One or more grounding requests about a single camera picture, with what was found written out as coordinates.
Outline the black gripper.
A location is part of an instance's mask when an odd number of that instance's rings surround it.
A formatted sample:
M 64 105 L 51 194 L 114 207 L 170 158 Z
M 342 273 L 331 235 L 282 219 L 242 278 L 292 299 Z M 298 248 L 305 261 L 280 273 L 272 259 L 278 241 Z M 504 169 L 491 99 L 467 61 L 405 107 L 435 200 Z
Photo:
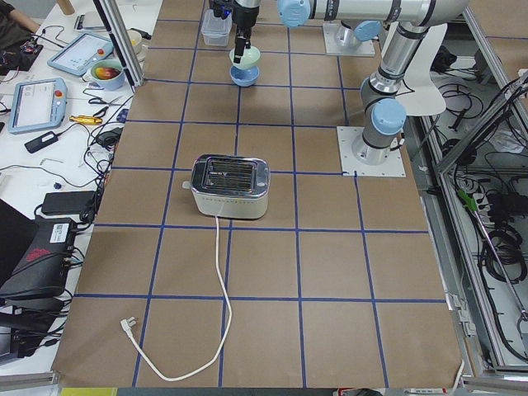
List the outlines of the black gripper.
M 233 23 L 237 26 L 237 37 L 233 52 L 233 62 L 240 64 L 244 50 L 251 49 L 252 28 L 257 22 L 259 7 L 233 7 Z

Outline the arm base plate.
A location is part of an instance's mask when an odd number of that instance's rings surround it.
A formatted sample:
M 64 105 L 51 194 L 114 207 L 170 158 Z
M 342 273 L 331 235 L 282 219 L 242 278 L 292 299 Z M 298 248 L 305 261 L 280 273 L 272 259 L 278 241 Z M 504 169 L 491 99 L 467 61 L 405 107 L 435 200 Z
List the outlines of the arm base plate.
M 374 57 L 373 40 L 360 41 L 354 31 L 341 23 L 323 23 L 326 54 L 334 56 Z
M 363 140 L 363 129 L 337 127 L 342 174 L 349 177 L 406 177 L 397 139 L 393 138 L 388 148 L 372 148 Z

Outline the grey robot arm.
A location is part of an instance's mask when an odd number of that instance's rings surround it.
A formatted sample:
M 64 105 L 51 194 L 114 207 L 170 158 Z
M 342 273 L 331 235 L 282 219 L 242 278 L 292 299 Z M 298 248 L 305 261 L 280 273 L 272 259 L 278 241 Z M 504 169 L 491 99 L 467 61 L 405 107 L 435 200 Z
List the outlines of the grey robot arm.
M 398 24 L 378 69 L 361 86 L 365 128 L 352 144 L 360 162 L 378 165 L 407 118 L 395 96 L 420 44 L 431 27 L 453 20 L 468 5 L 467 1 L 279 1 L 277 11 L 288 27 L 302 26 L 311 19 Z
M 374 39 L 381 30 L 381 22 L 373 20 L 341 20 L 334 36 L 341 46 L 353 46 Z

